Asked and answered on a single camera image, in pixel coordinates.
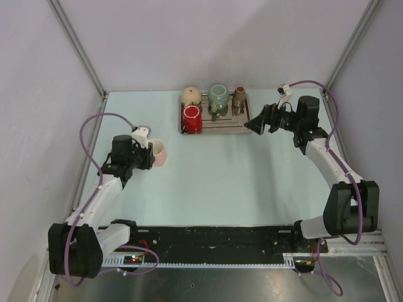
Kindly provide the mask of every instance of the metal floor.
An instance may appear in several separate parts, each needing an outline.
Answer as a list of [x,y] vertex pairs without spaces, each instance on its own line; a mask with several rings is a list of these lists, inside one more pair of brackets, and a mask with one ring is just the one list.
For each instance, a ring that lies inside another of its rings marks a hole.
[[342,298],[322,276],[298,277],[291,269],[157,269],[144,276],[103,274],[77,289],[62,281],[51,301],[386,301],[373,257],[322,260],[342,285]]

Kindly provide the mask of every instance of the brown vase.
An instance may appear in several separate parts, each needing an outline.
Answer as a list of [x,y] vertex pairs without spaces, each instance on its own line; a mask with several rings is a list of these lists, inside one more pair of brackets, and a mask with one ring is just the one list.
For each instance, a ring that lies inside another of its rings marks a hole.
[[232,97],[232,105],[235,107],[243,107],[246,102],[245,88],[242,86],[237,87]]

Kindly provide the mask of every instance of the metal frame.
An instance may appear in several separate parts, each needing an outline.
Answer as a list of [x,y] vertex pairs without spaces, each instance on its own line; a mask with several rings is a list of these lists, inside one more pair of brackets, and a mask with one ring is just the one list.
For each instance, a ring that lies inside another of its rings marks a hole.
[[[109,96],[109,94],[106,93],[101,105],[99,106],[99,110],[98,110],[97,114],[105,112],[108,96]],[[101,123],[102,123],[102,116],[99,116],[95,119],[93,129],[91,129],[91,136],[89,137],[89,140],[88,140],[88,151],[91,155],[93,154],[94,149],[95,149],[95,143],[96,143],[96,139],[98,138],[99,129],[101,128]],[[82,163],[81,163],[80,170],[79,170],[79,175],[77,178],[76,185],[74,187],[74,192],[72,195],[72,200],[71,200],[70,206],[67,209],[67,213],[65,214],[66,218],[71,215],[72,209],[74,207],[78,206],[78,204],[80,202],[90,164],[91,164],[90,159],[87,156],[85,156],[82,159]]]
[[333,69],[329,80],[326,82],[327,88],[332,89],[334,87],[334,84],[336,83],[339,76],[343,72],[344,67],[346,66],[352,54],[356,50],[358,44],[360,43],[369,25],[373,21],[382,3],[383,0],[371,0],[368,3],[368,6],[366,7],[361,19],[359,20],[356,28],[354,29],[352,36],[350,37],[346,47],[344,48],[343,53],[340,56],[340,59],[338,60],[335,68]]
[[397,276],[395,275],[394,268],[392,267],[392,260],[390,256],[374,257],[373,261],[378,271],[380,283],[385,294],[386,301],[403,301],[403,294]]
[[[336,110],[334,109],[334,107],[333,108],[331,107],[331,104],[333,105],[333,103],[329,102],[329,96],[327,95],[325,90],[321,91],[321,96],[323,104],[325,106],[327,117],[329,118],[330,121],[330,125],[333,127],[336,122]],[[336,129],[336,131],[334,132],[334,139],[336,140],[336,144],[338,146],[341,157],[346,161],[347,164],[349,164],[346,147],[343,142],[343,139],[340,136],[340,132],[338,129]]]
[[35,293],[35,298],[33,299],[35,302],[48,302],[52,293],[55,275],[50,272],[48,258],[49,254],[46,252],[45,262],[43,263],[43,277],[39,285],[36,287],[37,291]]
[[91,65],[91,62],[88,59],[81,43],[74,31],[71,23],[66,16],[62,6],[59,3],[59,0],[47,0],[52,11],[55,13],[56,19],[59,21],[60,26],[66,33],[67,38],[69,39],[71,46],[76,51],[77,56],[79,57],[84,69],[88,73],[89,77],[91,78],[96,90],[98,91],[99,95],[103,98],[106,96],[105,90],[99,80],[98,76],[95,73],[94,67]]
[[[112,267],[116,268],[122,267],[152,267],[155,263],[144,262],[141,264],[125,264],[125,256],[131,256],[131,254],[114,252],[104,259],[102,263],[102,268],[104,267]],[[177,263],[163,263],[159,264],[158,267],[161,268],[172,268],[172,269],[294,269],[294,258],[289,255],[284,255],[284,264],[238,264],[238,265],[230,265],[230,264],[177,264]]]
[[[354,240],[356,235],[347,235],[350,240]],[[321,254],[321,257],[385,257],[388,256],[388,249],[383,239],[382,231],[364,233],[361,242],[351,245],[343,238],[327,240],[328,253]],[[285,256],[310,257],[311,254],[285,253]]]

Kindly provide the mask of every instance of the mug handle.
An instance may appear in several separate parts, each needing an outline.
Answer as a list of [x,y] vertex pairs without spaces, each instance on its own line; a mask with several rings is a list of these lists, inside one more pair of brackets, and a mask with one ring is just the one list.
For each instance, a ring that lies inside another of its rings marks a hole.
[[212,104],[212,113],[216,113],[218,108],[219,108],[218,102],[214,101]]
[[186,120],[183,120],[183,121],[182,121],[182,125],[181,125],[181,133],[182,133],[182,134],[188,132],[187,127],[185,127],[185,124],[186,124]]

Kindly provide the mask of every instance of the white wall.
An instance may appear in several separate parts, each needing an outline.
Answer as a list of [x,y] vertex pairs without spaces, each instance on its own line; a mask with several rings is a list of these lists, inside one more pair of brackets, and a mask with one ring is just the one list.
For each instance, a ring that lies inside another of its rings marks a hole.
[[71,200],[79,127],[99,102],[47,2],[1,1],[0,301],[30,294]]
[[335,87],[351,165],[378,182],[380,227],[403,283],[403,2],[385,1]]
[[368,0],[60,0],[107,90],[325,82]]

